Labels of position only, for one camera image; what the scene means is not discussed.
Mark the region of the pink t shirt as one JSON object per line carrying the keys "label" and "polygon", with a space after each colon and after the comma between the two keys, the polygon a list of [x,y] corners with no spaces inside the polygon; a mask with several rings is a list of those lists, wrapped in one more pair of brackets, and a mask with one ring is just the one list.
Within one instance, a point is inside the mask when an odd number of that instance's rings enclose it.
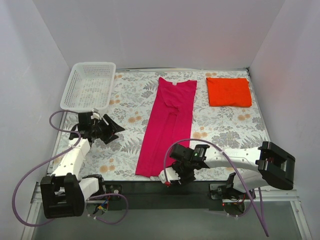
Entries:
{"label": "pink t shirt", "polygon": [[164,167],[173,163],[164,158],[176,141],[191,136],[197,81],[173,84],[160,77],[156,98],[148,120],[135,174],[157,177]]}

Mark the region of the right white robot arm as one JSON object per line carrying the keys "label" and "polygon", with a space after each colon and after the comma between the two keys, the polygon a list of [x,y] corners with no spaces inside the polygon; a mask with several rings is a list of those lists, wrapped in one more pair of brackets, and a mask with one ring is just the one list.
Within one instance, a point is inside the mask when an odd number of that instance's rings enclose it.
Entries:
{"label": "right white robot arm", "polygon": [[225,150],[204,141],[194,148],[178,142],[169,148],[165,157],[173,159],[159,174],[161,182],[167,186],[195,181],[196,170],[232,167],[233,173],[227,180],[210,184],[214,200],[245,200],[250,190],[265,186],[284,191],[294,188],[295,157],[269,141],[258,147]]}

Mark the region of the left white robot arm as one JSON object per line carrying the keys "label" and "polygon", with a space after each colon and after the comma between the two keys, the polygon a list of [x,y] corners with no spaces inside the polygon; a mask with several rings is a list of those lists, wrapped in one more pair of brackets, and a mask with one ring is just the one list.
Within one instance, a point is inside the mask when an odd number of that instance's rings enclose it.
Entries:
{"label": "left white robot arm", "polygon": [[69,132],[70,150],[62,155],[58,167],[42,178],[40,190],[44,215],[47,219],[79,217],[86,200],[109,198],[100,174],[80,176],[81,166],[95,140],[109,144],[125,129],[107,114],[96,111],[78,113],[78,123]]}

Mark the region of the white plastic basket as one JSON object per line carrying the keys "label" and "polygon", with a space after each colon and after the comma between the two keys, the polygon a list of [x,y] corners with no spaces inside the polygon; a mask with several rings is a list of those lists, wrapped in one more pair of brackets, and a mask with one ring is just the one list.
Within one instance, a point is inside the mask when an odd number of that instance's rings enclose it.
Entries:
{"label": "white plastic basket", "polygon": [[69,74],[60,108],[77,113],[107,112],[115,80],[113,62],[79,62]]}

